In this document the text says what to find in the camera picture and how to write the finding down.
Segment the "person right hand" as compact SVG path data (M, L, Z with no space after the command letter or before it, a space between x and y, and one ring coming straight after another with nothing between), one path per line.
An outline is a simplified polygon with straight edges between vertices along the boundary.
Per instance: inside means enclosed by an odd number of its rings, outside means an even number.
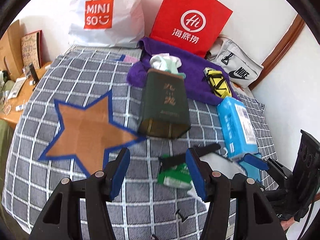
M281 220L281 226L284 231L288 230L290 226L292 226L295 223L294 217L291 217L289 220Z

